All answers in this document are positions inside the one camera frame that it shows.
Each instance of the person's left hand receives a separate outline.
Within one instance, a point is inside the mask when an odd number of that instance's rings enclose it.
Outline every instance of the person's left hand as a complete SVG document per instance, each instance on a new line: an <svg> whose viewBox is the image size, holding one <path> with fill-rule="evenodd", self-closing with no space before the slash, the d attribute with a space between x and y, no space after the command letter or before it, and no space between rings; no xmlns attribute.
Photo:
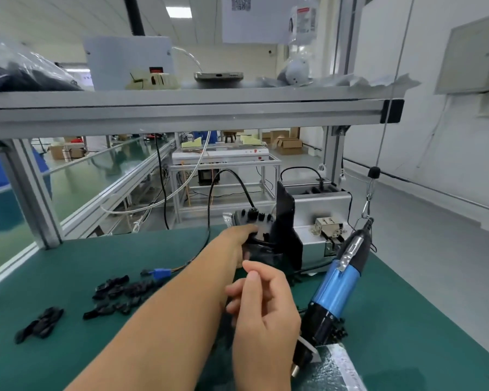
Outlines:
<svg viewBox="0 0 489 391"><path fill-rule="evenodd" d="M214 244L218 249L228 250L228 255L236 261L237 268L240 268L243 262L242 245L247 241L249 234L257 232L257 230L257 225L254 223L232 226L223 230L219 236L212 240L211 244ZM244 259L249 259L249 257L250 253L245 253Z"/></svg>

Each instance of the ceiling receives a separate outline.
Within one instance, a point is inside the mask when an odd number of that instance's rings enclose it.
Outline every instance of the ceiling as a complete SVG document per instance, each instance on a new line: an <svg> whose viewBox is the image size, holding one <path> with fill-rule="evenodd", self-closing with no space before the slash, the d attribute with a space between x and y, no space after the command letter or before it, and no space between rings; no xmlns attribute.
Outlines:
<svg viewBox="0 0 489 391"><path fill-rule="evenodd" d="M146 35L175 45L221 40L221 0L137 0ZM192 19L170 19L165 7L190 7ZM0 0L0 32L31 46L81 44L91 35L131 35L123 0Z"/></svg>

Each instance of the white sheet of paper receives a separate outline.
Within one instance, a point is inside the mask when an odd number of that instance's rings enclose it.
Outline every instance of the white sheet of paper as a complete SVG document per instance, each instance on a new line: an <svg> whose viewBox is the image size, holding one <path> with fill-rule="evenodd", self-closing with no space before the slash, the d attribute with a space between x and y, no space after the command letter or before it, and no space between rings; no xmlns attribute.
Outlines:
<svg viewBox="0 0 489 391"><path fill-rule="evenodd" d="M291 9L298 1L222 0L222 41L287 44Z"/></svg>

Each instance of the blue connector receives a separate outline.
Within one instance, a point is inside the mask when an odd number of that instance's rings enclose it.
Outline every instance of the blue connector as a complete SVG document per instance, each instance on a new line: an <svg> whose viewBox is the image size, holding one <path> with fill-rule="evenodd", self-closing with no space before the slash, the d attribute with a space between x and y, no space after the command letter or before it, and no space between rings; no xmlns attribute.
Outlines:
<svg viewBox="0 0 489 391"><path fill-rule="evenodd" d="M172 276L171 269L154 269L149 272L154 277L154 280L161 280L162 278L167 278Z"/></svg>

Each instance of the white machine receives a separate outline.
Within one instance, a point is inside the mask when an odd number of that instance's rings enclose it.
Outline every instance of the white machine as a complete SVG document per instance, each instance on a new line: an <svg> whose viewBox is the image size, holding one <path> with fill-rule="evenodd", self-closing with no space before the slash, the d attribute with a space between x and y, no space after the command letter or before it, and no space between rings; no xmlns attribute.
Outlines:
<svg viewBox="0 0 489 391"><path fill-rule="evenodd" d="M201 154L201 149L178 148L172 153L172 163L175 165L195 165ZM261 162L269 160L270 152L264 146L213 147L207 148L201 163L230 163L230 162Z"/></svg>
<svg viewBox="0 0 489 391"><path fill-rule="evenodd" d="M83 40L96 91L122 91L131 71L174 74L168 37L88 37Z"/></svg>

